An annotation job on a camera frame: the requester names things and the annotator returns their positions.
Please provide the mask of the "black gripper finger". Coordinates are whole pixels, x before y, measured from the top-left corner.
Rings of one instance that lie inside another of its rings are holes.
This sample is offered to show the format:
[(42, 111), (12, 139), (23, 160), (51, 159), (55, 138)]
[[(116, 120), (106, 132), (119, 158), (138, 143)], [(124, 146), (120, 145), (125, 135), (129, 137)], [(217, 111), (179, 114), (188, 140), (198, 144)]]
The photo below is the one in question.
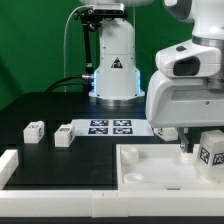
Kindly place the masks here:
[(188, 152), (189, 141), (188, 141), (187, 137), (185, 136), (184, 129), (183, 128), (178, 128), (177, 132), (178, 132), (178, 136), (179, 136), (180, 141), (181, 141), (180, 148), (181, 148), (183, 153), (187, 153)]

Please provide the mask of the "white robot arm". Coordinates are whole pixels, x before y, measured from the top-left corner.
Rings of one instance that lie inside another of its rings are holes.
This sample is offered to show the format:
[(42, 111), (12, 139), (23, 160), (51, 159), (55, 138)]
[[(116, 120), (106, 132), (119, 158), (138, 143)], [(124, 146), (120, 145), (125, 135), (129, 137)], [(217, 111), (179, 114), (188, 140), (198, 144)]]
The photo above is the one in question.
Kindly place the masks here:
[(163, 5), (194, 27), (189, 40), (156, 54), (146, 118), (152, 128), (175, 128), (183, 151), (191, 153), (186, 128), (224, 126), (224, 0), (163, 0)]

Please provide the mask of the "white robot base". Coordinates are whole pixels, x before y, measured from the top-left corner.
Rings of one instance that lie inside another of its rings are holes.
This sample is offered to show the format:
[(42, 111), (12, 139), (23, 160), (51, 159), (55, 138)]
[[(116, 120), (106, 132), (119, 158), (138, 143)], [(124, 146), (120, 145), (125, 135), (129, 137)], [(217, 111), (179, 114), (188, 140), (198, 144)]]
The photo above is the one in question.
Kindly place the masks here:
[(127, 106), (144, 99), (135, 60), (135, 29), (124, 19), (104, 19), (99, 29), (100, 63), (94, 71), (90, 100)]

